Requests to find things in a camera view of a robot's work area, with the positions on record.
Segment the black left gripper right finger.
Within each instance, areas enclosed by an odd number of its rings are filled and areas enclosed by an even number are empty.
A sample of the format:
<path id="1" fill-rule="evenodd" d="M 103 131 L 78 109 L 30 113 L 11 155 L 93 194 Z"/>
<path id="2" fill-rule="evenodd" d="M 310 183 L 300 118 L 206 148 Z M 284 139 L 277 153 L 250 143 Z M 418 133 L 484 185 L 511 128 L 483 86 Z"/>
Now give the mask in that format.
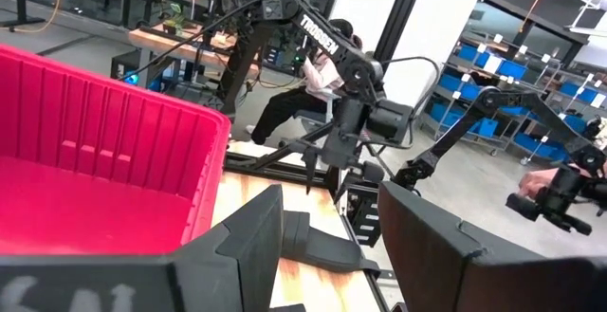
<path id="1" fill-rule="evenodd" d="M 393 182 L 379 184 L 384 246 L 410 311 L 454 311 L 466 267 L 541 260 L 542 255 L 481 229 Z"/>

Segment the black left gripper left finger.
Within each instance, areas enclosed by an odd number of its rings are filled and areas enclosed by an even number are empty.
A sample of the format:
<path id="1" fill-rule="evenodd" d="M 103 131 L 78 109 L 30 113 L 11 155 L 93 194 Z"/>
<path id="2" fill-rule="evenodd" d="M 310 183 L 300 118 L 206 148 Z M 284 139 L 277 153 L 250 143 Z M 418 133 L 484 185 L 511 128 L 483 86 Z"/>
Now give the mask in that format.
<path id="1" fill-rule="evenodd" d="M 173 255 L 184 312 L 267 312 L 282 251 L 283 190 L 270 185 Z"/>

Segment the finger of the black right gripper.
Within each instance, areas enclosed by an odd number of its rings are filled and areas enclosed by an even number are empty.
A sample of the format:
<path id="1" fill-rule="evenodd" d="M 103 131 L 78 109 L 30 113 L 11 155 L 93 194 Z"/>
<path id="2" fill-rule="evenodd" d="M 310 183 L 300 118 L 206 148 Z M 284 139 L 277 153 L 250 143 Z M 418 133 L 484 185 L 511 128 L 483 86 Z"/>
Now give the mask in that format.
<path id="1" fill-rule="evenodd" d="M 306 169 L 306 193 L 310 193 L 317 165 L 317 154 L 314 150 L 306 150 L 303 153 L 303 162 Z"/>
<path id="2" fill-rule="evenodd" d="M 350 171 L 338 169 L 338 187 L 334 194 L 334 202 L 339 203 L 342 196 L 346 193 L 350 181 Z"/>

